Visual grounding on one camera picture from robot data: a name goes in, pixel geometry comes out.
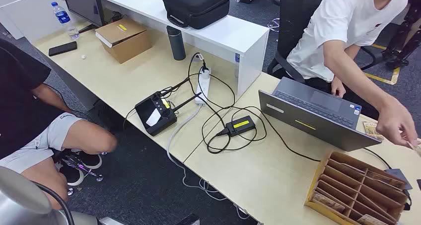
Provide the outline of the person's left hand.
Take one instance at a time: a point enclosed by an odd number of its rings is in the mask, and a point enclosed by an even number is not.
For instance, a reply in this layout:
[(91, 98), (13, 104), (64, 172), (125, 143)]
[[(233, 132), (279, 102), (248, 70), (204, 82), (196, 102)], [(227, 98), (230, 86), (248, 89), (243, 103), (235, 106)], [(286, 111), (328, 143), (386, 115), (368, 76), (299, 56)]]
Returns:
[(342, 81), (337, 76), (334, 76), (331, 82), (331, 94), (336, 97), (343, 98), (345, 93), (346, 89)]

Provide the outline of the person's right hand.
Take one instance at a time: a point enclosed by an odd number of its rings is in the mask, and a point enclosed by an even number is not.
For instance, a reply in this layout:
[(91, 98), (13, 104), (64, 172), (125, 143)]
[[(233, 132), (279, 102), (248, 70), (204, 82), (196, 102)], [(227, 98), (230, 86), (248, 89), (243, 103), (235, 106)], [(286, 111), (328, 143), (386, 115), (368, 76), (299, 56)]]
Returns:
[(418, 135), (413, 118), (397, 99), (386, 99), (378, 111), (377, 132), (396, 145), (408, 148), (417, 145)]

